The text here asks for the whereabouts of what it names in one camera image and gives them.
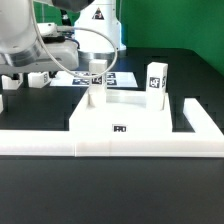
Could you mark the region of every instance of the black tabletop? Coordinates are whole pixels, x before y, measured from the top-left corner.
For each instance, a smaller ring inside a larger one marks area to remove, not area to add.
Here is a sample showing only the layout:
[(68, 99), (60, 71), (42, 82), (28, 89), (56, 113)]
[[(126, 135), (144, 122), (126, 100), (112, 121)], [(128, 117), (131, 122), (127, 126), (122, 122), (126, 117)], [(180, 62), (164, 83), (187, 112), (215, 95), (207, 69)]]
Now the black tabletop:
[[(134, 72), (145, 89), (150, 62), (168, 63), (174, 131), (195, 97), (224, 131), (224, 77), (195, 52), (128, 49), (114, 71)], [(80, 61), (80, 70), (87, 69)], [(65, 130), (85, 89), (2, 91), (1, 129)], [(224, 223), (222, 158), (0, 157), (0, 223)]]

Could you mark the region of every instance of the metal part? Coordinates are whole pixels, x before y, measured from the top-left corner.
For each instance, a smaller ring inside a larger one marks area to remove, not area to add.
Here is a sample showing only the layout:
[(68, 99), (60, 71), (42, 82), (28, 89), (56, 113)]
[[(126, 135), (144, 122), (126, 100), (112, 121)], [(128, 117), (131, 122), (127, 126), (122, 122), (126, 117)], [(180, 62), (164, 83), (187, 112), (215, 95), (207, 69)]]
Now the metal part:
[[(114, 58), (114, 52), (108, 52), (108, 53), (94, 53), (94, 52), (84, 52), (84, 51), (78, 51), (79, 57), (84, 59), (106, 59), (106, 60), (112, 60)], [(118, 57), (125, 57), (126, 56), (126, 50), (118, 51)]]
[(8, 65), (21, 67), (34, 62), (40, 56), (40, 53), (41, 46), (39, 41), (36, 40), (32, 46), (24, 51), (14, 54), (2, 54), (2, 56), (5, 58)]

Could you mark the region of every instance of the white platform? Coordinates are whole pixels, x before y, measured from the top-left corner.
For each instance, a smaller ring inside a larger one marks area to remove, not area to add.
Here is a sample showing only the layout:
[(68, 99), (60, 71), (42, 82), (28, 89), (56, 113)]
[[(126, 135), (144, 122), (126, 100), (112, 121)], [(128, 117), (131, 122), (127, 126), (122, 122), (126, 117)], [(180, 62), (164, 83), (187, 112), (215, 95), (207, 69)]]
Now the white platform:
[[(145, 110), (143, 96), (109, 90), (108, 104), (95, 110), (86, 92), (70, 118), (70, 131), (2, 130), (0, 155), (224, 157), (224, 136), (195, 99), (184, 103), (195, 133), (173, 133), (168, 95), (158, 114)], [(114, 132), (113, 125), (127, 129)]]

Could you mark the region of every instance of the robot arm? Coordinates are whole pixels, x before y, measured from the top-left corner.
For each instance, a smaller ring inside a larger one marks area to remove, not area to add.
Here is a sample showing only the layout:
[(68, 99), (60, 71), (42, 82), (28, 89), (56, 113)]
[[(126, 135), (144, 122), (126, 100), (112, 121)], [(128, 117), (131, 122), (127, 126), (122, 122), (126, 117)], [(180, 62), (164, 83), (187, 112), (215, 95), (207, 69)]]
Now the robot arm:
[(35, 0), (36, 2), (45, 3), (60, 9), (79, 12), (90, 5), (94, 0)]
[[(0, 66), (24, 67), (34, 63), (43, 52), (33, 26), (29, 1), (1, 0)], [(38, 0), (38, 2), (77, 12), (93, 0)]]

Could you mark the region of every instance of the white wooden block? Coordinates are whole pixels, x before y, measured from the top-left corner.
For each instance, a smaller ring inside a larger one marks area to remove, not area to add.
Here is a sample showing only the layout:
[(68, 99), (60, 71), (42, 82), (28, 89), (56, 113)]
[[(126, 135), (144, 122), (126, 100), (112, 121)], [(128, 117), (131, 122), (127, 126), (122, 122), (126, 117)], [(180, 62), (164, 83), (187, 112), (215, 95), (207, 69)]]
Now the white wooden block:
[[(91, 60), (89, 63), (90, 75), (98, 75), (107, 69), (107, 60)], [(99, 78), (90, 80), (89, 104), (93, 107), (100, 107), (106, 104), (106, 74)]]
[(31, 88), (43, 88), (50, 81), (49, 72), (31, 72), (28, 74), (28, 83)]
[(23, 83), (23, 74), (19, 73), (18, 80), (12, 80), (8, 76), (2, 76), (2, 88), (5, 90), (16, 90)]
[(146, 108), (151, 111), (163, 110), (167, 69), (167, 64), (157, 62), (152, 62), (147, 67)]

